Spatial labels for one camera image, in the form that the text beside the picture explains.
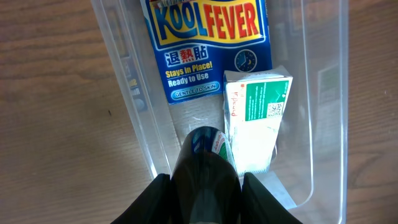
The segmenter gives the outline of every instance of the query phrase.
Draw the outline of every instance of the plastic storage bin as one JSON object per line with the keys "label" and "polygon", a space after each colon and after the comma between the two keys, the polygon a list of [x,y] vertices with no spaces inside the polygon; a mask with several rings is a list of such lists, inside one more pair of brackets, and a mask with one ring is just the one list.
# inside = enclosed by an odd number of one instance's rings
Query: plastic storage bin
{"label": "plastic storage bin", "polygon": [[[223,95],[169,105],[140,2],[92,3],[149,174],[171,174],[191,130],[224,130]],[[283,65],[294,79],[277,157],[257,177],[303,223],[344,223],[348,3],[268,1],[267,13],[273,66]]]}

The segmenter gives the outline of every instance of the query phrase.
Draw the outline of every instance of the green label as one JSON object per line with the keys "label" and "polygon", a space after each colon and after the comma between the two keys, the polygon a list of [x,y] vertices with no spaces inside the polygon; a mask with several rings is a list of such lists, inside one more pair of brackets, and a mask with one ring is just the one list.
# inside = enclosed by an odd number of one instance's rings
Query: green label
{"label": "green label", "polygon": [[221,156],[221,158],[223,158],[226,161],[228,161],[228,156],[226,154],[225,142],[221,145],[221,149],[220,149],[218,155]]}
{"label": "green label", "polygon": [[252,83],[246,87],[246,121],[282,116],[289,81]]}

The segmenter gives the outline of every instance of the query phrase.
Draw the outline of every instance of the clock icon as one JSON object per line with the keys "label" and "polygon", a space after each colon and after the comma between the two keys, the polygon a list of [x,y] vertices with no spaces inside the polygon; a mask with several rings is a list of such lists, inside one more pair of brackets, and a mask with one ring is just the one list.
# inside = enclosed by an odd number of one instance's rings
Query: clock icon
{"label": "clock icon", "polygon": [[240,72],[251,72],[256,65],[257,57],[252,50],[240,50],[235,56],[235,67]]}

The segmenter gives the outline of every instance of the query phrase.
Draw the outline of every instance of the container wall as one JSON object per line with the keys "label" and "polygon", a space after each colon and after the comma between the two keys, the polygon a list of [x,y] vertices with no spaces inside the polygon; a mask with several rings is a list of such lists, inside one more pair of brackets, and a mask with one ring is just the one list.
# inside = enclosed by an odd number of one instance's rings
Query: container wall
{"label": "container wall", "polygon": [[[92,0],[148,169],[170,174],[177,141],[139,1]],[[135,79],[139,95],[131,86]]]}
{"label": "container wall", "polygon": [[268,4],[274,66],[294,77],[271,170],[304,223],[345,221],[347,7],[335,0]]}

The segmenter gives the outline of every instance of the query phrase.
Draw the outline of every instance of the wooden table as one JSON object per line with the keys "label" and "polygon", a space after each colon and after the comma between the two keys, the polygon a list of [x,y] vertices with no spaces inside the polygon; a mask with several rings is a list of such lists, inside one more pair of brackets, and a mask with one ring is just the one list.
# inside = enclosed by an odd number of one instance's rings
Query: wooden table
{"label": "wooden table", "polygon": [[[348,223],[398,223],[397,15],[350,1]],[[89,0],[0,1],[0,223],[109,223],[149,182]]]}

